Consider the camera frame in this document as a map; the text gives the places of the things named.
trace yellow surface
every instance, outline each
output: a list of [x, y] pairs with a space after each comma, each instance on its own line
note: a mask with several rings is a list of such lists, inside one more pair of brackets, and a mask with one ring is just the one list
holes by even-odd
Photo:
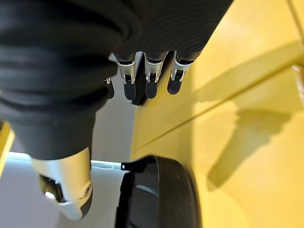
[[177, 95], [169, 74], [138, 108], [133, 150], [303, 58], [301, 33], [286, 0], [235, 0]]
[[304, 227], [304, 111], [291, 67], [150, 144], [196, 180], [204, 228]]
[[289, 0], [289, 2], [294, 17], [301, 29], [302, 37], [304, 37], [304, 0]]
[[14, 140], [14, 133], [5, 122], [0, 129], [0, 177], [4, 169], [7, 152], [10, 150]]

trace silver metal part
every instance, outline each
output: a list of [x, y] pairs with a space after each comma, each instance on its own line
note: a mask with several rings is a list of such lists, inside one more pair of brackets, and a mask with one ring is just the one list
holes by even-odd
[[150, 63], [147, 59], [147, 56], [145, 54], [145, 73], [146, 73], [146, 79], [147, 82], [150, 82], [150, 74], [151, 73], [156, 73], [156, 77], [155, 77], [155, 83], [158, 82], [160, 75], [162, 73], [162, 65], [163, 65], [163, 61], [160, 63]]
[[182, 76], [180, 78], [180, 82], [182, 82], [186, 73], [187, 73], [187, 71], [189, 70], [190, 66], [193, 64], [193, 62], [190, 63], [190, 64], [187, 64], [187, 65], [180, 64], [176, 60], [176, 55], [177, 55], [177, 53], [175, 52], [174, 60], [173, 60], [172, 68], [171, 68], [171, 80], [174, 81], [177, 71], [181, 70], [181, 71], [183, 71], [183, 73], [182, 73]]
[[127, 84], [126, 75], [130, 75], [131, 76], [131, 84], [134, 84], [135, 83], [135, 76], [136, 76], [136, 63], [135, 63], [135, 61], [133, 61], [131, 64], [128, 64], [128, 65], [121, 64], [118, 61], [118, 67], [119, 67], [120, 75], [123, 79], [123, 83], [125, 85]]
[[111, 78], [110, 77], [107, 77], [105, 82], [109, 85], [111, 83]]
[[49, 178], [60, 185], [62, 199], [52, 191], [43, 190], [46, 198], [71, 220], [81, 219], [87, 211], [82, 207], [91, 203], [92, 183], [90, 177], [90, 151], [85, 148], [81, 152], [58, 160], [38, 160], [32, 158], [36, 172], [43, 179]]

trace black fingertip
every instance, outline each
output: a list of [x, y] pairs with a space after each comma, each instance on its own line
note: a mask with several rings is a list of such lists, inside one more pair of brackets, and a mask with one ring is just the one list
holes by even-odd
[[153, 99], [157, 94], [157, 83], [147, 82], [146, 83], [146, 96], [149, 99]]
[[127, 84], [124, 85], [124, 95], [128, 100], [133, 100], [136, 97], [135, 84], [127, 82]]
[[108, 99], [112, 99], [114, 97], [114, 87], [112, 84], [112, 81], [110, 82], [110, 84], [106, 84], [106, 87], [108, 89]]
[[168, 87], [167, 90], [169, 94], [177, 94], [179, 90], [181, 89], [181, 82], [179, 80], [172, 81], [171, 78], [169, 78]]

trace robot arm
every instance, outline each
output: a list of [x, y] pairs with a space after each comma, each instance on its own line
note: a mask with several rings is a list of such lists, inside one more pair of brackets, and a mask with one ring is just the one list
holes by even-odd
[[113, 95], [117, 64], [126, 98], [136, 95], [135, 53], [145, 56], [146, 94], [175, 51], [176, 94], [232, 0], [2, 0], [0, 118], [39, 174], [41, 190], [68, 218], [89, 210], [95, 113]]

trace yellow wall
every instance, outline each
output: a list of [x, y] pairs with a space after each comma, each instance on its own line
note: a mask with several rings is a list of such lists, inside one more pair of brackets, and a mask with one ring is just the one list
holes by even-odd
[[0, 129], [0, 177], [4, 169], [7, 152], [10, 150], [15, 134], [10, 130], [8, 123], [4, 123]]
[[235, 0], [181, 94], [167, 94], [165, 79], [137, 111], [131, 158], [187, 166], [204, 228], [304, 227], [304, 70], [292, 68], [304, 64], [304, 20], [295, 2]]

